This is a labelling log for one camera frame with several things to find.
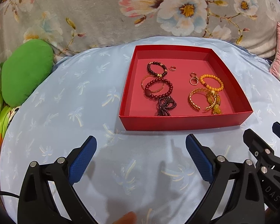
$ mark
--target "red box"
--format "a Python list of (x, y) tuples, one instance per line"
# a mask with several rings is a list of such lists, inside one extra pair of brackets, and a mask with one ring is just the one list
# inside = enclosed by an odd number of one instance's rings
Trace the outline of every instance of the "red box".
[[(168, 69), (165, 78), (173, 84), (171, 96), (177, 103), (176, 108), (169, 111), (171, 116), (157, 116), (157, 101), (147, 98), (141, 87), (142, 79), (148, 75), (147, 64), (151, 61), (161, 62)], [(176, 71), (170, 71), (171, 66), (175, 66)], [(164, 72), (158, 65), (151, 65), (151, 69), (157, 73)], [(193, 102), (201, 107), (200, 111), (190, 106), (188, 103), (190, 92), (196, 88), (205, 88), (200, 82), (196, 86), (190, 84), (191, 72), (195, 72), (198, 78), (204, 74), (211, 74), (222, 80), (224, 89), (219, 95), (223, 114), (213, 115), (211, 110), (204, 111), (204, 108), (209, 106), (205, 93), (196, 93), (192, 96)], [(147, 78), (143, 85), (153, 79)], [(212, 78), (204, 80), (212, 87), (220, 87), (220, 84)], [(157, 90), (160, 87), (161, 83), (157, 83), (150, 89)], [(165, 88), (156, 95), (167, 91), (168, 86), (165, 85)], [(120, 120), (126, 130), (197, 130), (234, 126), (242, 124), (252, 112), (240, 85), (212, 49), (179, 45), (135, 47), (119, 111)]]

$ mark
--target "green pillow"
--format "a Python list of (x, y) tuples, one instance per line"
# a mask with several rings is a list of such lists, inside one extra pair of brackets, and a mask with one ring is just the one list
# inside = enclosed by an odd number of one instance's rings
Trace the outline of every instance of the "green pillow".
[(53, 50), (46, 42), (33, 39), (17, 48), (3, 63), (1, 92), (11, 107), (21, 105), (49, 76)]

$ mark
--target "yellow beaded bracelet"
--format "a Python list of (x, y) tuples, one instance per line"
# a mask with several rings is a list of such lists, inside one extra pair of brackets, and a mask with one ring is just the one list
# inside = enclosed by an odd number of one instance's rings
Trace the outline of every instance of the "yellow beaded bracelet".
[[(214, 88), (214, 87), (211, 87), (210, 85), (206, 84), (206, 83), (203, 81), (203, 79), (206, 78), (206, 77), (208, 77), (208, 78), (213, 78), (213, 79), (217, 80), (217, 81), (220, 83), (221, 87), (219, 87), (219, 88)], [(213, 90), (213, 91), (215, 91), (215, 92), (220, 92), (220, 91), (222, 91), (223, 88), (224, 88), (224, 84), (223, 84), (223, 82), (220, 80), (220, 78), (218, 78), (218, 77), (216, 77), (216, 76), (214, 76), (214, 75), (204, 74), (204, 75), (202, 75), (202, 76), (200, 77), (199, 80), (200, 80), (200, 82), (203, 84), (203, 86), (205, 86), (207, 89)]]

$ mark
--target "gold bangle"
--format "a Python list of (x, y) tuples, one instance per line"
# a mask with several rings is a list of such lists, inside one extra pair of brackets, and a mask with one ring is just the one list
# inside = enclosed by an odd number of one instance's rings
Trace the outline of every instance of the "gold bangle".
[[(210, 85), (206, 84), (206, 83), (203, 81), (203, 79), (206, 78), (206, 77), (213, 78), (213, 79), (217, 80), (217, 81), (220, 83), (221, 87), (219, 87), (219, 88), (214, 88), (214, 87), (211, 87)], [(202, 75), (202, 76), (200, 77), (199, 80), (200, 80), (200, 82), (202, 83), (203, 86), (205, 86), (205, 87), (208, 88), (209, 90), (213, 90), (213, 91), (215, 91), (215, 92), (220, 92), (220, 91), (222, 91), (223, 88), (224, 88), (224, 84), (223, 84), (223, 82), (220, 80), (220, 78), (218, 78), (218, 77), (216, 77), (216, 76), (214, 76), (214, 75), (204, 74), (204, 75)]]
[[(143, 86), (143, 82), (144, 82), (144, 80), (145, 80), (146, 78), (148, 78), (148, 77), (154, 77), (154, 75), (147, 75), (147, 76), (145, 76), (145, 77), (142, 79), (142, 81), (141, 81), (141, 87), (142, 87), (143, 90), (145, 90), (145, 87)], [(162, 91), (162, 90), (164, 89), (164, 87), (165, 87), (165, 83), (163, 82), (162, 88), (160, 88), (159, 90), (156, 90), (156, 91), (151, 91), (151, 93), (158, 93), (158, 92)]]
[(188, 99), (190, 105), (191, 105), (194, 109), (196, 109), (196, 110), (198, 110), (198, 111), (201, 110), (201, 107), (199, 107), (198, 105), (194, 104), (194, 102), (192, 101), (192, 98), (191, 98), (192, 95), (195, 94), (195, 93), (197, 93), (197, 92), (206, 92), (208, 96), (211, 95), (211, 96), (214, 98), (213, 103), (212, 103), (210, 106), (206, 107), (206, 108), (205, 108), (205, 111), (209, 111), (210, 109), (212, 109), (212, 108), (216, 105), (217, 97), (215, 96), (215, 93), (213, 93), (212, 91), (210, 91), (210, 90), (208, 90), (208, 89), (205, 89), (205, 88), (196, 88), (195, 90), (193, 90), (193, 91), (189, 94), (189, 99)]

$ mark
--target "silver bolt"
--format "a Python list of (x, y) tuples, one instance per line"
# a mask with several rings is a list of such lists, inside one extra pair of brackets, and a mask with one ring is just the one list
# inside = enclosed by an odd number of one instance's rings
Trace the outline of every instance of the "silver bolt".
[(65, 161), (65, 158), (64, 158), (64, 157), (59, 157), (59, 158), (57, 159), (57, 162), (58, 162), (58, 163), (64, 163), (64, 161)]
[(37, 162), (36, 162), (36, 161), (32, 161), (32, 162), (30, 163), (30, 167), (35, 167), (35, 166), (36, 166), (36, 164), (37, 164)]
[(218, 156), (218, 157), (217, 157), (217, 160), (220, 161), (220, 162), (224, 162), (224, 161), (225, 161), (225, 157), (223, 157), (223, 156)]
[(261, 171), (262, 171), (263, 173), (267, 173), (267, 168), (266, 168), (265, 166), (263, 166), (263, 167), (261, 167)]
[(253, 162), (252, 162), (250, 159), (247, 159), (247, 160), (246, 160), (246, 163), (247, 163), (249, 166), (251, 166), (251, 165), (253, 164)]

